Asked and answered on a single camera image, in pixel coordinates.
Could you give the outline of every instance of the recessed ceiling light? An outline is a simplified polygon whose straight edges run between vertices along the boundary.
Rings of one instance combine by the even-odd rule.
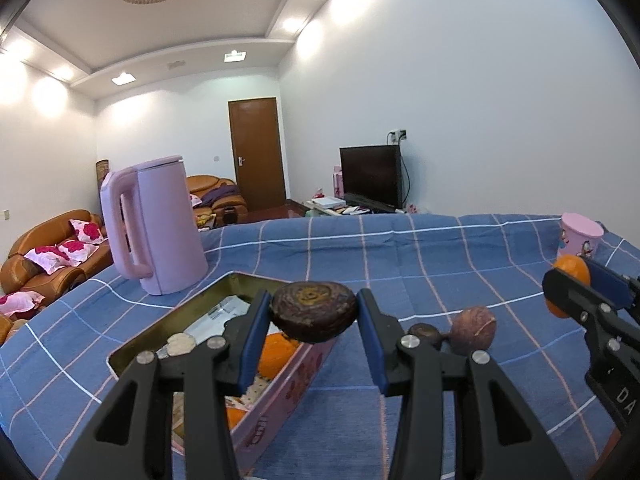
[[[56,79],[62,79],[64,81],[71,81],[74,77],[73,69],[67,65],[55,69],[52,74]]]
[[[297,31],[299,31],[302,28],[304,24],[305,24],[305,21],[300,20],[299,18],[287,18],[282,23],[282,28],[287,32],[291,32],[295,34]]]
[[[118,86],[126,85],[127,83],[133,83],[136,80],[131,74],[123,72],[118,77],[114,77],[112,81]]]
[[[244,61],[246,57],[246,52],[238,52],[237,50],[232,50],[228,54],[225,54],[225,63],[233,63],[234,61]]]
[[[33,47],[28,41],[17,40],[5,47],[7,54],[19,61],[26,61],[33,54]]]

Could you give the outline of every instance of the blue gripper pad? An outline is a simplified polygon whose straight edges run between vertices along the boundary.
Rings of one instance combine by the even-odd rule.
[[[607,298],[614,310],[632,307],[633,295],[622,276],[591,258],[584,258],[584,261],[591,275],[591,288]]]
[[[371,313],[367,308],[362,291],[356,295],[358,300],[358,329],[364,345],[364,351],[369,363],[369,373],[373,383],[378,387],[380,393],[385,395],[389,386],[389,381],[385,373],[385,353],[382,343],[378,338],[376,329],[371,319]]]
[[[271,304],[271,294],[265,292],[262,296],[262,301],[258,307],[258,311],[255,314],[254,322],[249,327],[249,333],[242,348],[240,355],[240,372],[238,374],[238,386],[245,392],[246,389],[251,386],[255,381],[255,373],[258,369],[258,362],[260,361],[260,355],[262,354],[262,347],[264,346],[264,340],[267,337],[269,330],[269,323],[271,317],[269,316],[269,305]],[[251,315],[251,308],[245,314]]]

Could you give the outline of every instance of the floor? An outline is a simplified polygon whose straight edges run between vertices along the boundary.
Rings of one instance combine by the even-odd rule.
[[[247,222],[262,222],[263,220],[275,220],[277,218],[300,218],[305,215],[302,206],[287,203],[280,207],[249,211]]]

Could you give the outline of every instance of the blue plaid bedsheet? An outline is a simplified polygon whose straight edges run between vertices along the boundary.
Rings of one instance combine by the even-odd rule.
[[[540,283],[555,259],[558,218],[523,215],[375,215],[273,220],[228,226],[202,241],[209,273],[168,296],[148,296],[114,267],[36,316],[0,348],[2,428],[39,479],[52,480],[113,387],[108,354],[221,276],[332,280],[372,289],[405,328],[447,330],[476,304],[498,320],[490,350],[533,407],[576,478],[613,424],[584,383],[582,329],[551,316]],[[596,259],[640,274],[640,251],[607,233]],[[252,474],[268,480],[386,479],[399,399],[372,384],[357,327],[336,343],[299,407]],[[446,397],[443,478],[452,478],[452,399]],[[174,453],[174,475],[184,478]]]

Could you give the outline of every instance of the pink mug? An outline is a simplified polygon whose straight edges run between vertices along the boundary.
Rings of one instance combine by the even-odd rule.
[[[558,256],[564,254],[593,256],[604,235],[602,226],[578,213],[564,213],[560,223],[562,232],[560,233]]]

